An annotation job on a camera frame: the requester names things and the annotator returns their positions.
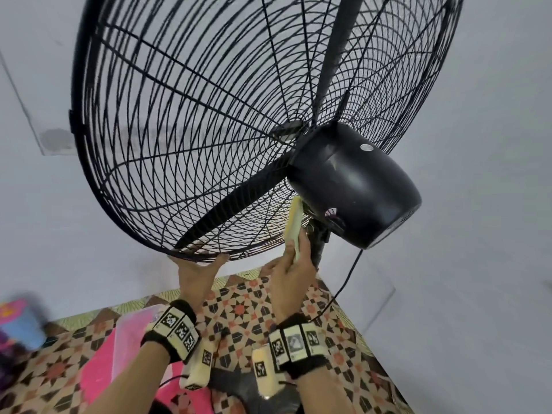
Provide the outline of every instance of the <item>fan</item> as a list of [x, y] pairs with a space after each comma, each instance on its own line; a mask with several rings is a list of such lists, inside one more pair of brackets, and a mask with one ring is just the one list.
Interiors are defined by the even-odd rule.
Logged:
[[87, 0], [70, 112], [86, 179], [121, 229], [177, 257], [281, 244], [296, 194], [313, 236], [373, 246], [421, 203], [388, 154], [462, 3]]

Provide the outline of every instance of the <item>fan motor housing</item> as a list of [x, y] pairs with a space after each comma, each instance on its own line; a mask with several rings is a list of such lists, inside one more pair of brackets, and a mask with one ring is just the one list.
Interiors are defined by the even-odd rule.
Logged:
[[337, 121], [298, 140], [287, 178], [317, 219], [363, 249], [422, 204], [410, 177], [389, 155]]

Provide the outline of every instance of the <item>black fan blade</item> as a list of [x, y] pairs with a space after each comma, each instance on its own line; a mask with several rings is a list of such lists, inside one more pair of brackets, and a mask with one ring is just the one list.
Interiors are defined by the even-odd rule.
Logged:
[[336, 73], [341, 62], [341, 55], [345, 45], [349, 40], [354, 24], [357, 22], [358, 13], [361, 10], [363, 0], [341, 0], [337, 9], [336, 20], [332, 27], [332, 33], [329, 36], [328, 47], [322, 62], [322, 69], [316, 87], [316, 96], [314, 98], [313, 126], [316, 125], [318, 114], [328, 88], [332, 83], [332, 78]]
[[287, 164], [291, 156], [291, 151], [284, 153], [280, 158], [272, 161], [272, 163], [254, 174], [250, 179], [232, 190], [229, 195], [218, 202], [199, 221], [191, 226], [182, 238], [178, 240], [175, 248], [182, 250], [187, 245], [197, 241], [205, 234], [228, 221], [232, 216], [239, 214], [265, 193], [269, 192], [270, 189], [285, 178]]

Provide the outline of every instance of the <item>black wire cage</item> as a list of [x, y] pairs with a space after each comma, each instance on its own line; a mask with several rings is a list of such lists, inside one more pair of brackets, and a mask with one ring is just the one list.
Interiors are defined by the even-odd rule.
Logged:
[[338, 116], [390, 153], [462, 4], [87, 0], [70, 112], [86, 179], [155, 250], [200, 248], [187, 258], [207, 261], [273, 248], [295, 195], [285, 166], [296, 139]]

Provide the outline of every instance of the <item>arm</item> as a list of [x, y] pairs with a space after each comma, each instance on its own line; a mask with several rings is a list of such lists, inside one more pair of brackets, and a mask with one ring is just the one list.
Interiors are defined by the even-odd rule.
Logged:
[[[295, 248], [293, 242], [288, 243], [284, 255], [263, 268], [265, 271], [272, 271], [272, 308], [278, 324], [294, 313], [301, 312], [307, 289], [316, 277], [316, 268], [310, 258], [310, 243], [304, 229], [299, 234], [299, 251], [299, 259], [293, 263]], [[332, 374], [325, 366], [300, 376], [296, 383], [305, 414], [353, 412], [344, 389], [334, 382]]]
[[[189, 303], [197, 313], [211, 290], [217, 272], [228, 260], [228, 255], [221, 254], [207, 266], [174, 257], [171, 260], [178, 266], [180, 298]], [[146, 342], [129, 366], [84, 414], [147, 414], [169, 361], [169, 353], [161, 344]]]

